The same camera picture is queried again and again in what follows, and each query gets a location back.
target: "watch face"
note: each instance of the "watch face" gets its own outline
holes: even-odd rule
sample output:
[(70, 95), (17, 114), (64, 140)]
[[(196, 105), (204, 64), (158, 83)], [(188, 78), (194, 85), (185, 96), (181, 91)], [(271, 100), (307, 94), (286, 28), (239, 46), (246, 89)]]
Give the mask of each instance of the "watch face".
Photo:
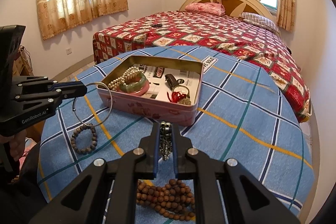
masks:
[(188, 95), (189, 89), (186, 86), (178, 85), (177, 87), (174, 88), (174, 92), (179, 92), (179, 93)]

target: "red checkered bedspread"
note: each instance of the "red checkered bedspread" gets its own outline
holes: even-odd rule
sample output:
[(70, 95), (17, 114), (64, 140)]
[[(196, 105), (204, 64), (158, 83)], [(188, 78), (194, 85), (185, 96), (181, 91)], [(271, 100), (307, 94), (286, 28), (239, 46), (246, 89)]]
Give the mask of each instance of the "red checkered bedspread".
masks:
[[(151, 25), (162, 24), (154, 28)], [(299, 122), (311, 113), (310, 94), (281, 39), (230, 16), (162, 12), (95, 33), (96, 63), (144, 47), (199, 45), (264, 68), (284, 93)]]

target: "brown wooden bead necklace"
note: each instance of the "brown wooden bead necklace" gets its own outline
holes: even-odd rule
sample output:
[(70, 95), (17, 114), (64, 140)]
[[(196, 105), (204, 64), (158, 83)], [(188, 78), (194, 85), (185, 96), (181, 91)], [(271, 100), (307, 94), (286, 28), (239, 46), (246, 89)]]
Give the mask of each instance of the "brown wooden bead necklace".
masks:
[[(77, 153), (77, 154), (82, 154), (82, 155), (85, 155), (86, 153), (90, 154), (93, 150), (96, 149), (96, 146), (97, 146), (97, 134), (96, 134), (96, 129), (95, 127), (93, 126), (93, 124), (91, 123), (88, 123), (90, 124), (91, 126), (88, 127), (87, 125), (81, 125), (80, 127), (78, 127), (77, 129), (75, 129), (75, 131), (73, 132), (72, 136), (71, 136), (71, 146), (73, 148), (73, 150)], [(76, 145), (76, 138), (78, 137), (78, 135), (83, 132), (84, 130), (87, 130), (87, 129), (91, 129), (91, 133), (92, 133), (92, 144), (87, 147), (87, 148), (84, 148), (84, 149), (79, 149)]]
[(138, 180), (136, 203), (149, 206), (169, 219), (189, 221), (195, 216), (194, 195), (181, 180), (170, 179), (164, 187), (150, 186)]

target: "striped pillow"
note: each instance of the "striped pillow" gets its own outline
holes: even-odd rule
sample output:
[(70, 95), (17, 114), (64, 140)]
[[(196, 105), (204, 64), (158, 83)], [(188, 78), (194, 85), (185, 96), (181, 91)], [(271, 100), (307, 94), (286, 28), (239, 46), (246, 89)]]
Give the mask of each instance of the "striped pillow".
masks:
[(270, 19), (263, 17), (261, 15), (253, 14), (253, 13), (241, 13), (239, 18), (242, 18), (245, 22), (256, 25), (258, 27), (264, 28), (266, 30), (271, 31), (280, 37), (280, 31), (278, 27), (275, 25), (273, 21)]

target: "silver chain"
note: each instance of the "silver chain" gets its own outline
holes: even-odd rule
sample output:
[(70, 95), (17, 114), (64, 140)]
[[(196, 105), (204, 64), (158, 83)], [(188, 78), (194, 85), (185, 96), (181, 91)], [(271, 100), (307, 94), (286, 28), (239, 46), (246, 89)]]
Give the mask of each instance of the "silver chain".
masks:
[(160, 156), (163, 160), (169, 158), (172, 152), (172, 142), (171, 142), (171, 123), (161, 122), (160, 123)]

